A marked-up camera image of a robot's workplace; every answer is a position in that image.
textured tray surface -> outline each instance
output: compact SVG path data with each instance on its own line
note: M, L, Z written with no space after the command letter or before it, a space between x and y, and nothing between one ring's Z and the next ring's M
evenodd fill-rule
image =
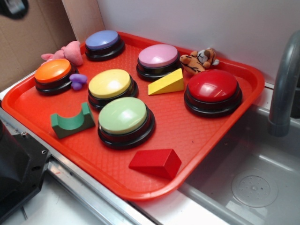
M197 117L185 108L184 91L148 96L150 82L138 77L136 64L140 51L158 42L119 34L126 43L125 51L120 56L103 62L89 61L82 46L83 65L78 70L87 75L88 82L108 69L119 68L129 72L138 84L138 98L153 111L157 123L154 134L146 143L134 149L112 150L101 143L97 134L98 126L58 139L51 127L50 116L54 113L63 117L77 115L81 103L88 102L88 85L84 85L80 91L68 90L56 96L42 96L35 89L32 76L5 96L2 107L118 196L131 201L148 200L167 194L181 185L261 93L264 79L253 67L220 58L220 64L214 68L235 75L243 92L242 104L226 117ZM182 48L178 50L180 54L191 52ZM183 75L187 85L191 76L185 72ZM91 109L98 124L99 111ZM173 180L129 169L128 165L138 150L154 149L174 149L181 159L179 173Z

sink drain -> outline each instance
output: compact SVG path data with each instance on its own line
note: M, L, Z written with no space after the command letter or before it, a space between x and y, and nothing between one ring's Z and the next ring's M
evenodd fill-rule
M232 181L233 195L244 205L265 207L278 195L276 182L261 171L239 173Z

button top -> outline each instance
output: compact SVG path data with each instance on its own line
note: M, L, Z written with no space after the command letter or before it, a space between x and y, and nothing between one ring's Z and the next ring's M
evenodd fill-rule
M71 70L71 64L67 59L51 60L41 65L34 74L36 80L40 83L54 82Z
M126 91L130 83L128 72L122 69L109 69L91 79L89 90L96 98L113 98Z
M102 30L89 36L85 44L89 49L100 50L115 44L119 39L119 35L114 30Z
M123 135L139 128L147 118L143 101L135 97L118 98L103 107L99 126L113 135Z
M237 88L235 77L223 70L206 70L194 75L188 88L191 96L203 102L220 102L230 98Z
M160 68L176 61L177 49L172 45L158 44L143 49L139 54L140 63L145 67Z

white wall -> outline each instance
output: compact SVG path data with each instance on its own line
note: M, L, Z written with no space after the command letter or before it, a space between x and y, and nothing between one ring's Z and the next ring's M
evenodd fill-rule
M288 38L300 30L300 0L98 0L107 30L251 65L274 83Z

green arch block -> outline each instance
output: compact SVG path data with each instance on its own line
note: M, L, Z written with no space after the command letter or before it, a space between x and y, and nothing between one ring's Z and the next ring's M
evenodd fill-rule
M64 138L95 126L88 104L84 102L81 106L81 112L74 117L65 118L57 113L51 115L51 126L58 138Z

